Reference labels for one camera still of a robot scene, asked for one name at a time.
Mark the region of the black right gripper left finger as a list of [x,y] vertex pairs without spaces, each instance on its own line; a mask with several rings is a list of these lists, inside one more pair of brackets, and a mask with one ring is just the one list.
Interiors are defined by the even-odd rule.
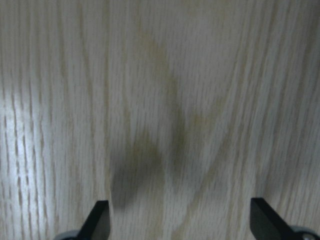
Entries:
[[109,201],[99,200],[95,203],[75,239],[107,240],[110,233],[111,222]]

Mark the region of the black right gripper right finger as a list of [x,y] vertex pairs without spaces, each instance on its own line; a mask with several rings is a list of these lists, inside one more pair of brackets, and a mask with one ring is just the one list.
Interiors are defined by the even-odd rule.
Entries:
[[313,230],[288,225],[262,197],[250,200],[250,231],[256,240],[318,240]]

